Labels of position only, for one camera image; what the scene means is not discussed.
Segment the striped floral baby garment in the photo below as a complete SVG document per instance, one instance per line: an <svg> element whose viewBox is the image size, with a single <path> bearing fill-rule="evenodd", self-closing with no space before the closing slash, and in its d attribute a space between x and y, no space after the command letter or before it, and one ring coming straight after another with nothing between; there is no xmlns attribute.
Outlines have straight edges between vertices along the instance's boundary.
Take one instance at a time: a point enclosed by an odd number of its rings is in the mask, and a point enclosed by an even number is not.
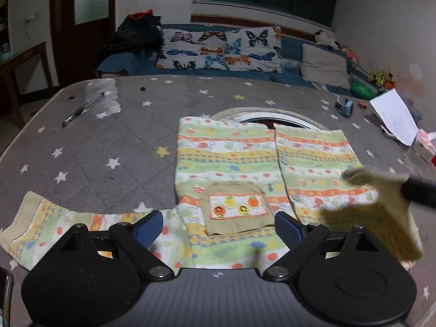
<svg viewBox="0 0 436 327"><path fill-rule="evenodd" d="M100 233L153 209L163 231L150 250L171 268L265 269L287 249L284 211L332 230L367 227L405 266L423 245L409 206L379 186L342 179L360 165L341 131L273 128L184 117L170 131L101 114L27 128L1 161L1 247L28 270L75 224Z"/></svg>

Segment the dark clothes pile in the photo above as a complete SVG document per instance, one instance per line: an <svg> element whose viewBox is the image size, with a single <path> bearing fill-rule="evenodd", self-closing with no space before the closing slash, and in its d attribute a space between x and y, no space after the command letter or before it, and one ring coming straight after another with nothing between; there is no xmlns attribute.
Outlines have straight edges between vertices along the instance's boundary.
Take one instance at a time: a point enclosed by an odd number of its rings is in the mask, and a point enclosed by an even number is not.
<svg viewBox="0 0 436 327"><path fill-rule="evenodd" d="M152 9L127 15L115 33L116 50L136 57L158 54L163 45L160 19Z"/></svg>

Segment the pink tissue pack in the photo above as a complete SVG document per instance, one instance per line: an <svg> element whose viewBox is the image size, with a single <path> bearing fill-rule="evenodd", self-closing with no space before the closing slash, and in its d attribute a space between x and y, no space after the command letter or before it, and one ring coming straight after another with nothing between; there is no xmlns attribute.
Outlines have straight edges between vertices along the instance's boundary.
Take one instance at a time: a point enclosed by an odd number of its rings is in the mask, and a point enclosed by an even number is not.
<svg viewBox="0 0 436 327"><path fill-rule="evenodd" d="M435 167L436 132L427 133L423 129L420 129L412 144L412 150L426 163Z"/></svg>

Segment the white paper sheet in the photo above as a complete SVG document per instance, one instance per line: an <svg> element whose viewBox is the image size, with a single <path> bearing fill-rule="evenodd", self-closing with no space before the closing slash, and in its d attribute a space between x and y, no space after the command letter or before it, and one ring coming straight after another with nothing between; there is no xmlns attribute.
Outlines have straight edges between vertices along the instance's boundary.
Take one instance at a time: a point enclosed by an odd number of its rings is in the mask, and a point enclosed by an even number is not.
<svg viewBox="0 0 436 327"><path fill-rule="evenodd" d="M370 100L370 104L384 127L405 146L411 146L419 131L406 103L396 89Z"/></svg>

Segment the grey star bed mat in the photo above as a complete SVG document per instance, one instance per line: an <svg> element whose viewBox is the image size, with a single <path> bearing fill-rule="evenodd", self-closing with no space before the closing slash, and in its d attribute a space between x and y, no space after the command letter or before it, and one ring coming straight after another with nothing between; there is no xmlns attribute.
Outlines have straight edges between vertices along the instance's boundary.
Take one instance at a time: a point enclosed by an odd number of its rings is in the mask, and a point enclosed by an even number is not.
<svg viewBox="0 0 436 327"><path fill-rule="evenodd" d="M435 169L337 96L233 78L62 89L1 156L5 326L423 326Z"/></svg>

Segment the blue smart watch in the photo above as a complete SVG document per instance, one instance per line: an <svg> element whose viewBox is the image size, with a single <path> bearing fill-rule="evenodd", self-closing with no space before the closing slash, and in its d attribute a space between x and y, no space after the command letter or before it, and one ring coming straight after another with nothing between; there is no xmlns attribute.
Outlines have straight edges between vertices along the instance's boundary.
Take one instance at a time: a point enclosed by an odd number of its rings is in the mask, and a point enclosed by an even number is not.
<svg viewBox="0 0 436 327"><path fill-rule="evenodd" d="M347 98L337 98L335 108L341 116L351 118L354 110L354 103Z"/></svg>

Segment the green round toy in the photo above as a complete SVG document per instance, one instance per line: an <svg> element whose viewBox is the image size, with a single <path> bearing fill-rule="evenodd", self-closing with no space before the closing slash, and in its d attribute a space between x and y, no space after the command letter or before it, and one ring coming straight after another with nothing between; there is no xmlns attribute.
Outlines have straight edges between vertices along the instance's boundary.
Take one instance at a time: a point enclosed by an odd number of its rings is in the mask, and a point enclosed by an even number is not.
<svg viewBox="0 0 436 327"><path fill-rule="evenodd" d="M350 91L355 98L369 101L374 98L373 91L360 83L351 83Z"/></svg>

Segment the plush toys pile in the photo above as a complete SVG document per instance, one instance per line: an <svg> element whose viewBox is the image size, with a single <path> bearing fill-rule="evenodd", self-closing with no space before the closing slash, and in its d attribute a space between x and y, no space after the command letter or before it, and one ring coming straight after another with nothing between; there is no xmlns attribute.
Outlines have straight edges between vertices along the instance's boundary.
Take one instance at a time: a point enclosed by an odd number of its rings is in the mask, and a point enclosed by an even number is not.
<svg viewBox="0 0 436 327"><path fill-rule="evenodd" d="M351 67L363 74L369 83L374 84L382 90L391 90L395 87L395 76L391 72L367 72L360 65L358 55L348 47L338 43L334 37L329 36L324 30L314 33L314 40L317 45L326 47L329 50L335 50L344 54L351 62Z"/></svg>

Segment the black pen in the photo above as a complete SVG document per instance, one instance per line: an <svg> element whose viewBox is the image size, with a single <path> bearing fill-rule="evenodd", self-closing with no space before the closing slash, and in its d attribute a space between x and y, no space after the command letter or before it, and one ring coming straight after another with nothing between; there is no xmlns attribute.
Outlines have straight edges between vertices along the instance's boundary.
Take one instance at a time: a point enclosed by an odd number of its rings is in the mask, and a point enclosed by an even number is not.
<svg viewBox="0 0 436 327"><path fill-rule="evenodd" d="M68 116L67 119L62 122L62 127L65 128L66 126L68 126L74 119L83 114L90 106L94 105L104 97L105 95L102 92L97 96L93 97L91 100L87 101L84 105L76 109L73 113L71 113L70 116Z"/></svg>

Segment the grey plain pillow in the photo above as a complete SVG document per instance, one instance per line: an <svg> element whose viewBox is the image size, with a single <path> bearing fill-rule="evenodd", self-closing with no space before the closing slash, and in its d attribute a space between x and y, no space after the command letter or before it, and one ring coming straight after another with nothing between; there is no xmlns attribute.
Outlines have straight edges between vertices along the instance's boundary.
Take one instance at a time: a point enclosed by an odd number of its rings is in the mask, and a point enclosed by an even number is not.
<svg viewBox="0 0 436 327"><path fill-rule="evenodd" d="M304 80L350 90L347 60L328 50L303 44L300 73Z"/></svg>

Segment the butterfly print pillow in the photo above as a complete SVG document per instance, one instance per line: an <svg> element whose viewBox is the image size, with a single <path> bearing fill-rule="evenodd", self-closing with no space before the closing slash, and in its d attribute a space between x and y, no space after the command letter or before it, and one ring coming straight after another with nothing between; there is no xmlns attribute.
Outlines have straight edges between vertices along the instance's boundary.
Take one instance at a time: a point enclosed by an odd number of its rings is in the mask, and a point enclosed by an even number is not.
<svg viewBox="0 0 436 327"><path fill-rule="evenodd" d="M229 31L164 29L158 69L282 73L280 27Z"/></svg>

